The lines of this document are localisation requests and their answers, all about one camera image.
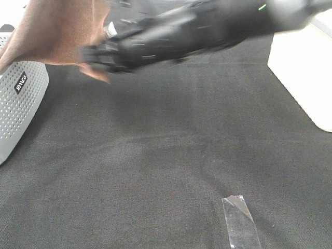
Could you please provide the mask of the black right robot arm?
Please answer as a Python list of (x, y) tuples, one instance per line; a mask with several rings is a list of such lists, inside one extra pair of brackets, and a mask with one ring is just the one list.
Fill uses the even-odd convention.
[(233, 47), (247, 38), (299, 30), (331, 1), (188, 1), (104, 42), (81, 48), (93, 69), (131, 72), (161, 61), (182, 61), (206, 51)]

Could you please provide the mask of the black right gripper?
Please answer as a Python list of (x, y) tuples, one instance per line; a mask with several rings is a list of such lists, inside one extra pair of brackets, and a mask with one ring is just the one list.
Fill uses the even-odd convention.
[(197, 50), (191, 25), (192, 18), (144, 19), (100, 44), (80, 48), (80, 55), (93, 69), (108, 73), (179, 59)]

